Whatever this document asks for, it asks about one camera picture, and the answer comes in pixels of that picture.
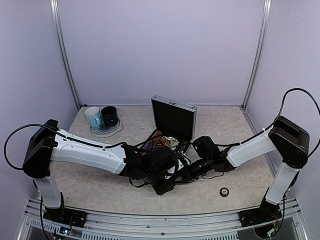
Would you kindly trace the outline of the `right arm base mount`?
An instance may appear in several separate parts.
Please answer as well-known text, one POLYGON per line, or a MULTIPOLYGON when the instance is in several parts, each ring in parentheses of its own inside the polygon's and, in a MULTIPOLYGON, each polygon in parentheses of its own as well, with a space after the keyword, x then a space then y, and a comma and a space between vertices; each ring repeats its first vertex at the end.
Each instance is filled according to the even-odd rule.
POLYGON ((241 226, 244 228, 280 219, 283 215, 280 208, 276 206, 275 208, 258 207, 243 210, 238 213, 238 216, 241 226))

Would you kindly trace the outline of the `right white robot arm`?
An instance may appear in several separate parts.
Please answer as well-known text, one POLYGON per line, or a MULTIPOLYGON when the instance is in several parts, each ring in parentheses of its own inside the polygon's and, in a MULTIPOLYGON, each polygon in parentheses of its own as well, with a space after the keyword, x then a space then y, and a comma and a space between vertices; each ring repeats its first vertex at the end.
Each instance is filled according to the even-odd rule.
POLYGON ((200 159, 182 168, 182 179, 185 181, 211 170, 218 173, 230 172, 264 154, 279 152, 282 164, 255 212, 260 222, 266 222, 275 214, 275 208, 279 206, 297 174, 307 164, 310 136, 306 130, 280 116, 269 129, 223 151, 219 150, 209 136, 199 137, 192 145, 200 159))

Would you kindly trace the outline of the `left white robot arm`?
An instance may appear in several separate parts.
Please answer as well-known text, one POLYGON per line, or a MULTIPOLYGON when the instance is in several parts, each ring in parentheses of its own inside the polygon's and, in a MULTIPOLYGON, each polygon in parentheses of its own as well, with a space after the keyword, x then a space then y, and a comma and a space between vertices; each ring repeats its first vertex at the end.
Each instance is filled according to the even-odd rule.
POLYGON ((125 142, 100 143, 70 134, 50 119, 30 138, 22 170, 34 180, 46 209, 61 223, 70 218, 70 211, 63 206, 63 194, 50 170, 52 162, 102 169, 152 186, 164 186, 182 168, 167 146, 151 151, 125 142))

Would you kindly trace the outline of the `aluminium poker case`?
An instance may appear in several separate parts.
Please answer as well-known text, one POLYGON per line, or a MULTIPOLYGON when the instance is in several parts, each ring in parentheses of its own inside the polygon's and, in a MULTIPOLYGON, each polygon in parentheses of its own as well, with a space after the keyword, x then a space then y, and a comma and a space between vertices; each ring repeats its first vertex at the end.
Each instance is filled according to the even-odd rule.
MULTIPOLYGON (((174 151, 176 155, 185 153, 195 135, 197 107, 156 94, 151 98, 151 105, 155 123, 153 133, 161 131, 162 137, 176 138, 179 145, 175 149, 167 147, 174 151)), ((142 149, 141 155, 145 156, 160 148, 142 149)))

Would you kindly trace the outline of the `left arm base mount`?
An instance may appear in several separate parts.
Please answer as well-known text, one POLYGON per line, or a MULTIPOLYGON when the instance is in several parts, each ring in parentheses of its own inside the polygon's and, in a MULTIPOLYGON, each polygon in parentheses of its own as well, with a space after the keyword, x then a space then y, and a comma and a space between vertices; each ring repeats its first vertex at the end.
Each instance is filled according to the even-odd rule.
POLYGON ((46 220, 68 225, 70 227, 84 228, 87 213, 85 211, 74 210, 69 208, 60 209, 47 209, 43 217, 46 220))

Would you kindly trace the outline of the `blue playing card deck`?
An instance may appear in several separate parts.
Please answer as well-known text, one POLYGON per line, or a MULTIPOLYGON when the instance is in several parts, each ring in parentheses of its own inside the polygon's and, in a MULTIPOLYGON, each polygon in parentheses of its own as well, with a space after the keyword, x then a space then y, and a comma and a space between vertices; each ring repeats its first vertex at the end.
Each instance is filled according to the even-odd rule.
POLYGON ((162 142, 169 148, 175 149, 179 145, 179 141, 174 137, 163 136, 161 138, 162 142))

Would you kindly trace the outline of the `clear round dealer button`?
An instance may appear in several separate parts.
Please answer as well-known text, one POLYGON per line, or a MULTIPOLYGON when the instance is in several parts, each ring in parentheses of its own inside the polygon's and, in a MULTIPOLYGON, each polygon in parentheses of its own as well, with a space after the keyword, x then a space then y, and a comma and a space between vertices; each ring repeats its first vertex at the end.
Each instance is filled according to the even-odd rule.
POLYGON ((167 138, 167 140, 169 141, 170 145, 172 145, 172 146, 176 146, 179 144, 179 141, 174 137, 170 136, 167 138))

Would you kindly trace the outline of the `red triangular button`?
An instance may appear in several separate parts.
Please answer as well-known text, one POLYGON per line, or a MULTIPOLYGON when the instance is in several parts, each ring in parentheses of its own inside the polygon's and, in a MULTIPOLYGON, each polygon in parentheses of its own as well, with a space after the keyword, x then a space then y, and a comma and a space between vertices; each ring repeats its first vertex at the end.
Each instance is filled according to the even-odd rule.
POLYGON ((165 147, 166 144, 163 142, 163 140, 161 138, 158 138, 155 142, 155 144, 153 145, 154 149, 158 149, 158 148, 162 148, 165 147))

